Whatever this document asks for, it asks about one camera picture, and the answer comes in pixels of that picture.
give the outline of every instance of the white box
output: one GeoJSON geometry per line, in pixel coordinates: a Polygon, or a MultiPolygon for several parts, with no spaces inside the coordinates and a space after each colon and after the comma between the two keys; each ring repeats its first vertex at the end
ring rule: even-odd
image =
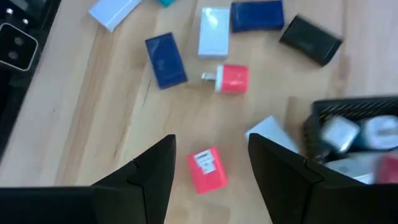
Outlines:
{"type": "Polygon", "coordinates": [[[99,0],[90,14],[110,32],[126,18],[141,0],[99,0]]]}
{"type": "Polygon", "coordinates": [[[229,8],[201,10],[199,57],[226,57],[229,44],[229,8]]]}
{"type": "Polygon", "coordinates": [[[250,129],[246,133],[247,140],[249,140],[249,135],[251,133],[260,134],[292,152],[299,153],[299,149],[293,142],[292,138],[290,138],[290,136],[280,127],[278,121],[273,116],[269,116],[250,129]]]}

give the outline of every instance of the pink charger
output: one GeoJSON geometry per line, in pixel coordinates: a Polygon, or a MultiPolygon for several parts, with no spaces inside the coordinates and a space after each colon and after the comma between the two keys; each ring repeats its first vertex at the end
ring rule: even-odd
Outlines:
{"type": "Polygon", "coordinates": [[[198,194],[205,194],[228,185],[223,164],[216,147],[187,156],[193,185],[198,194]]]}
{"type": "Polygon", "coordinates": [[[215,91],[222,93],[244,93],[249,85],[249,68],[243,65],[219,65],[217,73],[204,73],[204,81],[214,81],[215,91]]]}

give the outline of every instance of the wooden table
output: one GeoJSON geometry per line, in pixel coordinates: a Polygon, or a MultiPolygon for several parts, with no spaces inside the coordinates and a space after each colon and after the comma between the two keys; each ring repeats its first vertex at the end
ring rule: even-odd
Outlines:
{"type": "Polygon", "coordinates": [[[2,186],[88,185],[163,138],[177,135],[177,164],[166,223],[271,223],[252,174],[244,133],[275,115],[299,142],[319,98],[396,94],[396,0],[284,0],[345,37],[323,68],[278,43],[280,32],[231,34],[226,62],[247,65],[245,95],[213,93],[197,58],[200,10],[229,0],[144,2],[112,33],[89,15],[95,0],[64,0],[0,166],[2,186]],[[160,91],[144,41],[172,31],[189,83],[160,91]],[[217,145],[229,185],[196,195],[185,156],[217,145]]]}

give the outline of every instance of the black bin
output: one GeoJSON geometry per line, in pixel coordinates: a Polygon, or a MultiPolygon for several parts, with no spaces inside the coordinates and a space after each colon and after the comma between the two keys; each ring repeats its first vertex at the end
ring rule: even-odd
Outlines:
{"type": "MultiPolygon", "coordinates": [[[[354,122],[380,115],[398,116],[398,96],[320,100],[312,104],[312,114],[304,122],[303,140],[306,156],[319,163],[342,159],[344,155],[332,153],[331,146],[320,139],[322,126],[333,116],[343,116],[354,122]]],[[[363,151],[352,146],[348,152],[363,151]]]]}

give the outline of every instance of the metal prong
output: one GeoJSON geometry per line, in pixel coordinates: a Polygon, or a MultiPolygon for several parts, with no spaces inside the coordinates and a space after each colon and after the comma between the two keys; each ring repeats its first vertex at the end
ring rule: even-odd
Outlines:
{"type": "Polygon", "coordinates": [[[202,73],[201,79],[203,81],[216,81],[216,76],[212,73],[202,73]]]}
{"type": "Polygon", "coordinates": [[[12,15],[12,14],[14,13],[14,10],[12,10],[12,9],[8,8],[8,9],[6,10],[6,13],[8,13],[8,14],[12,15]]]}

